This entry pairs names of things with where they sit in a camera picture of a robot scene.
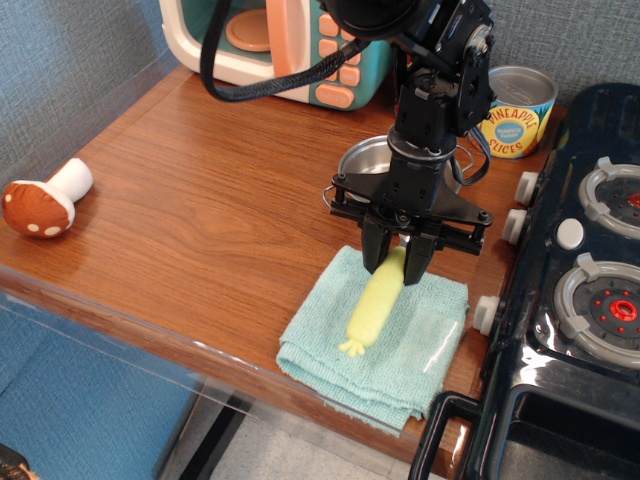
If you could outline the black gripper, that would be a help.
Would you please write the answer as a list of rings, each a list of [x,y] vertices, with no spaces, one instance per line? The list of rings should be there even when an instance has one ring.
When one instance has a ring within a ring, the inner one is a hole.
[[[493,216],[452,191],[444,180],[446,164],[462,187],[466,179],[454,158],[458,145],[419,149],[396,133],[386,135],[391,150],[388,172],[335,174],[329,187],[331,213],[357,223],[362,230],[363,265],[374,273],[385,260],[394,236],[405,235],[404,284],[418,284],[435,252],[454,249],[471,255],[482,251]],[[349,200],[346,193],[369,200]]]

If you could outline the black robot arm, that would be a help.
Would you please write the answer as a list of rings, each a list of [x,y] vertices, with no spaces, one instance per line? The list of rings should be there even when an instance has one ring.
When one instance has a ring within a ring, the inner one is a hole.
[[[455,158],[458,140],[470,135],[490,148],[479,126],[495,94],[489,85],[493,46],[490,9],[483,1],[325,1],[323,9],[358,42],[384,40],[396,49],[399,88],[391,154],[380,174],[339,173],[333,180],[333,214],[362,230],[363,263],[374,272],[391,238],[406,238],[404,283],[420,281],[434,253],[446,247],[477,255],[493,222],[487,211],[459,197],[444,178],[461,186],[481,180],[484,163],[469,177]]]

